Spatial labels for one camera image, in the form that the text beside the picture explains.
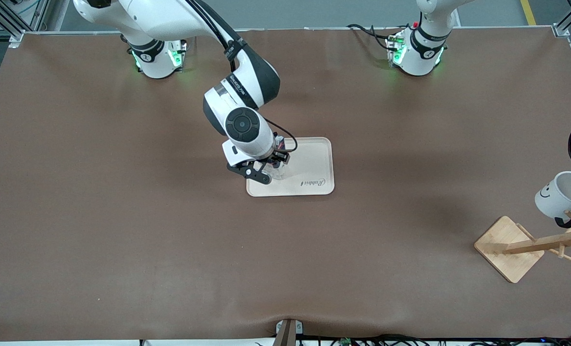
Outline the blue white milk carton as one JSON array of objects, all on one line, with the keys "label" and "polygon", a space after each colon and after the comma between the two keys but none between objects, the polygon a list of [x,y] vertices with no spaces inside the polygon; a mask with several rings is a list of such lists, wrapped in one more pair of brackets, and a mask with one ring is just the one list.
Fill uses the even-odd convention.
[{"label": "blue white milk carton", "polygon": [[275,136],[275,151],[273,151],[272,155],[269,156],[262,162],[262,172],[269,175],[272,180],[283,180],[286,170],[286,163],[278,158],[279,150],[284,150],[285,140],[283,136],[277,135]]}]

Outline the white smiley cup black handle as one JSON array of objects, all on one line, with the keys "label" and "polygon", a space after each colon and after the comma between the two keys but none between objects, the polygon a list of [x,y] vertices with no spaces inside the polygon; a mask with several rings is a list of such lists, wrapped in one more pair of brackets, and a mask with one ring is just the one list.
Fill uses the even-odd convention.
[{"label": "white smiley cup black handle", "polygon": [[571,228],[571,171],[558,173],[534,197],[538,210],[561,228]]}]

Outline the wooden cup rack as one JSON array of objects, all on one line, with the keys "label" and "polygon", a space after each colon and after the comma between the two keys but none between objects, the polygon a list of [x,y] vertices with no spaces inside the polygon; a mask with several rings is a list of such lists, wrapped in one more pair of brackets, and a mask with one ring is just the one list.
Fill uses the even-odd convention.
[{"label": "wooden cup rack", "polygon": [[474,243],[474,249],[507,280],[516,284],[547,253],[571,261],[571,226],[562,234],[536,238],[507,216],[498,219]]}]

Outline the beige plastic tray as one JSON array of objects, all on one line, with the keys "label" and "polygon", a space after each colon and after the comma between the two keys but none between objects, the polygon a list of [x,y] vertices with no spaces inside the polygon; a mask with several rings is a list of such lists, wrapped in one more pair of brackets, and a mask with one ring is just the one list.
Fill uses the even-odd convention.
[{"label": "beige plastic tray", "polygon": [[247,180],[251,197],[289,197],[329,195],[335,188],[332,145],[323,136],[298,139],[298,148],[285,164],[283,180],[268,185]]}]

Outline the brown table mat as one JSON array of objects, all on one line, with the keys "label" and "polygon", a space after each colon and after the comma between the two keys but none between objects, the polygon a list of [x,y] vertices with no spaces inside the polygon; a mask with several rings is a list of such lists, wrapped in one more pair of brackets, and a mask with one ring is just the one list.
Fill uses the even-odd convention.
[{"label": "brown table mat", "polygon": [[327,196],[253,198],[202,111],[229,68],[135,70],[118,35],[27,35],[0,67],[0,340],[571,336],[571,263],[517,284],[474,249],[571,170],[571,48],[455,29],[425,77],[347,29],[248,31],[281,77],[261,114],[334,153]]}]

